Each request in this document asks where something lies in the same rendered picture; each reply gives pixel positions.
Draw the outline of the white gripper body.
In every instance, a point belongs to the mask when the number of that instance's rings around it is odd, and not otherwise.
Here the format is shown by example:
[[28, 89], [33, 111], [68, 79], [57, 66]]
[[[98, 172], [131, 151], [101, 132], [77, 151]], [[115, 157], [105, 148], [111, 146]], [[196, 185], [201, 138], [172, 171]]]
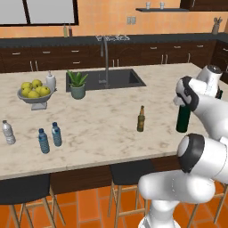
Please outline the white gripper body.
[[177, 106], [185, 106], [186, 95], [184, 93], [184, 88], [180, 87], [176, 90], [176, 97], [174, 98], [174, 104]]

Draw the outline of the brown glass bottle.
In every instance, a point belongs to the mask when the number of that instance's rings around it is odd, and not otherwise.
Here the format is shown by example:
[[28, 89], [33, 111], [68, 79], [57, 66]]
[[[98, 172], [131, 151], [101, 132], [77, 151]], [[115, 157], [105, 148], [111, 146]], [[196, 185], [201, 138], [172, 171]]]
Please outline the brown glass bottle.
[[141, 106], [140, 113], [138, 116], [138, 122], [137, 122], [137, 131], [138, 132], [143, 132], [144, 129], [144, 121], [145, 121], [145, 116], [144, 116], [144, 106]]

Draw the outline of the dark sink basin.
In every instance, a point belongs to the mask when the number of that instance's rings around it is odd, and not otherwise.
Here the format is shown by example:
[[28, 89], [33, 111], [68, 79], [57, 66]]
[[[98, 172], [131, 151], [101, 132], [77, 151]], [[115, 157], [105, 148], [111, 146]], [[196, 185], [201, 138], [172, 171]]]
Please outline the dark sink basin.
[[[104, 70], [81, 71], [86, 91], [103, 90], [106, 79]], [[112, 69], [109, 71], [109, 89], [146, 86], [133, 69]]]

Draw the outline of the grey sink tap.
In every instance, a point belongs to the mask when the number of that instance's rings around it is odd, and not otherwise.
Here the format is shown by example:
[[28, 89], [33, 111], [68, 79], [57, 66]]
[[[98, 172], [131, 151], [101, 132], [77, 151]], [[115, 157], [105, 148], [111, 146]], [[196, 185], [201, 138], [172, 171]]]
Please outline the grey sink tap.
[[101, 39], [101, 57], [105, 58], [105, 88], [109, 88], [109, 55], [108, 45], [105, 37]]

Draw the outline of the grey pot with tools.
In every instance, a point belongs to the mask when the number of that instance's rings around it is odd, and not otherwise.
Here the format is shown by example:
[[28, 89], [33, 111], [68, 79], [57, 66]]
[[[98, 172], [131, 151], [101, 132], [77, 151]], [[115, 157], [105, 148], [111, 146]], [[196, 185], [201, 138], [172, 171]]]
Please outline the grey pot with tools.
[[212, 34], [213, 35], [217, 35], [218, 34], [218, 30], [220, 28], [220, 24], [223, 21], [223, 19], [221, 17], [219, 18], [214, 18], [214, 26], [212, 28]]

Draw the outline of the black seat wooden stool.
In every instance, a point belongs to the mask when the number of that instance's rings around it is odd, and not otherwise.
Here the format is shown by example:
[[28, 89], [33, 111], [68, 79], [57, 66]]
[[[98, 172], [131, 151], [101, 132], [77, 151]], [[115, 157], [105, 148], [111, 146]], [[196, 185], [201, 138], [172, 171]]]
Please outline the black seat wooden stool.
[[[222, 210], [222, 207], [224, 205], [224, 201], [225, 201], [225, 198], [226, 198], [226, 195], [228, 194], [228, 184], [224, 184], [222, 183], [222, 186], [224, 187], [224, 190], [221, 192], [221, 193], [216, 193], [214, 195], [214, 198], [219, 198], [219, 204], [218, 204], [218, 207], [217, 207], [217, 210], [216, 210], [216, 215], [215, 215], [215, 218], [214, 218], [214, 224], [217, 223], [217, 220], [218, 220], [218, 217], [221, 213], [221, 210]], [[190, 220], [189, 220], [189, 223], [187, 224], [187, 228], [191, 228], [191, 224], [192, 224], [192, 221], [196, 215], [196, 212], [199, 208], [199, 204], [196, 204], [192, 210], [192, 213], [191, 213], [191, 217], [190, 217]]]
[[[125, 163], [118, 163], [110, 165], [111, 172], [111, 186], [110, 186], [110, 198], [108, 216], [110, 216], [110, 210], [112, 202], [116, 205], [116, 215], [114, 228], [118, 228], [118, 219], [122, 216], [129, 216], [138, 213], [144, 213], [145, 215], [149, 211], [148, 200], [144, 201], [144, 207], [138, 208], [139, 202], [139, 179], [143, 175], [153, 173], [155, 171], [154, 166], [150, 159], [130, 161]], [[135, 204], [134, 210], [120, 211], [121, 194], [123, 192], [135, 191]]]
[[52, 228], [57, 228], [54, 222], [54, 210], [57, 209], [63, 225], [65, 221], [61, 213], [57, 199], [50, 184], [50, 175], [32, 175], [0, 181], [0, 205], [8, 205], [15, 228], [20, 228], [22, 213], [26, 214], [30, 228], [34, 228], [29, 210], [37, 206], [36, 200], [42, 200], [45, 212]]

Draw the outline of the green potted plant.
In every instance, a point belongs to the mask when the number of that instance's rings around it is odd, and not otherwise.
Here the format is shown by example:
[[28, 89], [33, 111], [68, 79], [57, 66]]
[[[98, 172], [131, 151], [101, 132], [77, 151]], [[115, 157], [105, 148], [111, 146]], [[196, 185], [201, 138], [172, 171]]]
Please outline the green potted plant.
[[81, 100], [86, 96], [86, 78], [87, 75], [82, 76], [81, 72], [74, 73], [71, 70], [67, 71], [70, 82], [71, 96], [76, 100]]

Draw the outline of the dark wood island panel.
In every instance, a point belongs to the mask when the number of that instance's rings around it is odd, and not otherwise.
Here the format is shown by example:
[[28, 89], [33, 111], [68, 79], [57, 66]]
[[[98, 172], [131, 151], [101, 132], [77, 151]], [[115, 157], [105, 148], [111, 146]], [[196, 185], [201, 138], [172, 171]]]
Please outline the dark wood island panel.
[[[151, 163], [156, 172], [180, 168], [177, 156], [151, 159]], [[111, 184], [110, 168], [106, 165], [51, 173], [50, 183], [55, 194], [105, 187]]]

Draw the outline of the dark wood cupboard run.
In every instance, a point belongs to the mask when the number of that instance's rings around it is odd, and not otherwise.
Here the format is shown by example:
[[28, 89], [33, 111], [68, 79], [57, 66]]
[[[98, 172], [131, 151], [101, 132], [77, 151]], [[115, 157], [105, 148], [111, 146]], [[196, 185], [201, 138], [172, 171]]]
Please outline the dark wood cupboard run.
[[[228, 84], [228, 44], [218, 40], [109, 42], [109, 67], [192, 63], [200, 68], [221, 68]], [[71, 38], [26, 38], [0, 40], [0, 73], [57, 69], [105, 68], [98, 42]]]

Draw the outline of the blue plastic water bottle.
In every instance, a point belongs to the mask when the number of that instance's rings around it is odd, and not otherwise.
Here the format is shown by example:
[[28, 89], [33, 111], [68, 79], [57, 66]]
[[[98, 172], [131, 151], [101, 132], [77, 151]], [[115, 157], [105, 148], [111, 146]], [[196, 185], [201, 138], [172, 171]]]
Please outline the blue plastic water bottle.
[[38, 141], [39, 141], [41, 151], [44, 154], [47, 154], [50, 151], [50, 147], [49, 147], [47, 135], [43, 128], [40, 128], [38, 130]]
[[57, 146], [57, 147], [60, 147], [61, 144], [62, 144], [61, 130], [58, 127], [56, 122], [53, 122], [52, 135], [53, 135], [53, 143], [54, 143], [54, 145]]

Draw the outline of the grey fruit bowl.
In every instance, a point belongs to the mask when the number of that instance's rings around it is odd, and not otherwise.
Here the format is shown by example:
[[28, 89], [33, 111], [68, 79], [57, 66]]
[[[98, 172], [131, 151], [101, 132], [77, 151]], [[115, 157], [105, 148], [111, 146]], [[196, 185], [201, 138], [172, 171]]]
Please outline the grey fruit bowl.
[[17, 92], [17, 95], [25, 103], [31, 104], [32, 110], [45, 110], [47, 108], [47, 101], [50, 99], [53, 93], [54, 93], [54, 90], [51, 90], [51, 92], [48, 95], [43, 97], [26, 98], [21, 94], [21, 90], [19, 89]]

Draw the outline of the black framed window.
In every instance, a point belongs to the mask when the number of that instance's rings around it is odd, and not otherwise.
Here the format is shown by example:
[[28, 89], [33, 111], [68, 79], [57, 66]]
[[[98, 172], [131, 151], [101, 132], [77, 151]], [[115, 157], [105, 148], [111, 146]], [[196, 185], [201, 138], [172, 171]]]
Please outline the black framed window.
[[78, 24], [77, 0], [0, 0], [0, 26]]

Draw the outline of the clear plastic water bottle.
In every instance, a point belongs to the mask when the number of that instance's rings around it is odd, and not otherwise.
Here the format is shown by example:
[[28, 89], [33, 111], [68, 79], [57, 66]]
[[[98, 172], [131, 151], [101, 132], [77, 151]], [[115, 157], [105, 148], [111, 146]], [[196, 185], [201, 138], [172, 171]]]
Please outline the clear plastic water bottle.
[[2, 129], [3, 129], [3, 133], [5, 136], [6, 142], [8, 144], [15, 144], [16, 139], [13, 134], [12, 126], [6, 120], [3, 121]]

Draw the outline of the dark wall shelf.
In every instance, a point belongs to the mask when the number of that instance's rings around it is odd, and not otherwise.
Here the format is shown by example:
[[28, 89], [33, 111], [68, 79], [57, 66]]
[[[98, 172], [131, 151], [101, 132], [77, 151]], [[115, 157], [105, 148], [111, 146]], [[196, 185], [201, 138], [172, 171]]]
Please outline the dark wall shelf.
[[182, 9], [182, 8], [135, 8], [138, 12], [189, 12], [188, 9]]

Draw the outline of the dark wood wall cupboard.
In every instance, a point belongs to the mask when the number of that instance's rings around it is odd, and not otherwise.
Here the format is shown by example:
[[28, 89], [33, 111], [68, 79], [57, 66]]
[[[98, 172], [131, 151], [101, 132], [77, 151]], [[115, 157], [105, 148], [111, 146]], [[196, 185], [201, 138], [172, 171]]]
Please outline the dark wood wall cupboard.
[[180, 8], [193, 12], [228, 12], [228, 0], [181, 0]]

